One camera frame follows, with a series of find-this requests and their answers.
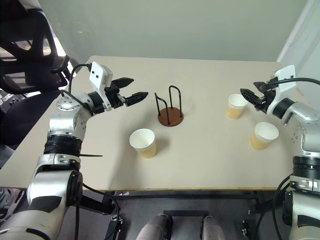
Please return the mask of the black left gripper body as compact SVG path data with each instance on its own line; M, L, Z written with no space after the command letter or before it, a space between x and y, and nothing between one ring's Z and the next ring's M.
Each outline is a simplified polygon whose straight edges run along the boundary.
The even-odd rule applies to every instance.
M113 80L110 87L105 87L105 95L113 109L119 108L126 103L125 97L120 95L120 89L124 87L121 80Z

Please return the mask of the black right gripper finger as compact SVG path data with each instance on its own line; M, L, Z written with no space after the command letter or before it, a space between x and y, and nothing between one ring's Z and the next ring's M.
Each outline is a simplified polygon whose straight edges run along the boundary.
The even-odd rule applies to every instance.
M253 83L253 85L258 89L259 92L266 92L270 89L267 82L256 81Z
M247 100L249 103L252 105L261 105L262 104L262 99L255 95L255 93L247 88L241 88L240 93L243 96L245 100Z

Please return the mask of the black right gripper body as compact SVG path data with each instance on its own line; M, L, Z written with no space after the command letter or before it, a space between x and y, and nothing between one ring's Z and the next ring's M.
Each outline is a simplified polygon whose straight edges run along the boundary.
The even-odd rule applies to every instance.
M278 85L277 84L269 84L269 83L268 83L268 85L269 85L268 91L260 91L263 94L263 96L260 97L262 99L262 104L255 105L255 109L257 111L266 112L276 96L276 87Z

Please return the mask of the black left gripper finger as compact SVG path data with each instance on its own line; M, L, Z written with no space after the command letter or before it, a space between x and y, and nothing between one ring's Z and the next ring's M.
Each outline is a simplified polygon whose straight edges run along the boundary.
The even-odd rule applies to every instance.
M127 107L135 105L141 101L143 101L147 96L148 96L148 92L137 92L132 94L130 97L126 97L125 98L125 105Z
M133 81L134 81L133 78L122 77L122 78L118 78L118 79L113 80L111 82L111 84L117 88L125 88L128 85L130 85Z

